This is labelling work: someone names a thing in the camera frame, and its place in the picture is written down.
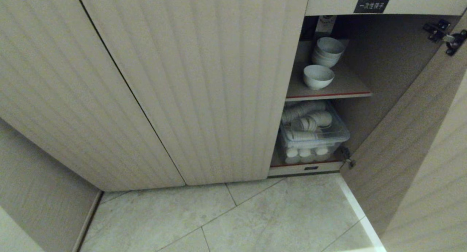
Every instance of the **clear plastic container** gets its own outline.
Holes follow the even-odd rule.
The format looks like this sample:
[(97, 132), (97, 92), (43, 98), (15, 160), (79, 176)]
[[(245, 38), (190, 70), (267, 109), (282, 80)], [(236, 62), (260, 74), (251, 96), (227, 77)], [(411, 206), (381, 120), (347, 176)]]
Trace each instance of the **clear plastic container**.
[[(297, 131), (293, 122), (282, 123), (279, 131), (280, 156), (285, 164), (300, 164), (325, 161), (332, 157), (333, 152), (341, 143), (350, 139), (342, 119), (337, 115), (329, 101), (325, 102), (326, 112), (332, 117), (331, 125), (317, 127), (314, 131)], [(302, 118), (313, 119), (318, 111), (312, 111)]]

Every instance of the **cabinet panel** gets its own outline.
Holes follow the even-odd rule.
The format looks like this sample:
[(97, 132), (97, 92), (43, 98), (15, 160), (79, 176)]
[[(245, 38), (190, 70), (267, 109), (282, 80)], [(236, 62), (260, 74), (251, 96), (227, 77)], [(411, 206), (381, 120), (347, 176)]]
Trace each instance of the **cabinet panel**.
[[(353, 14), (358, 0), (309, 0), (307, 16)], [(437, 14), (460, 16), (467, 0), (389, 0), (385, 14)]]
[(0, 0), (0, 116), (105, 191), (184, 182), (79, 0)]
[(267, 177), (306, 2), (83, 0), (191, 185)]

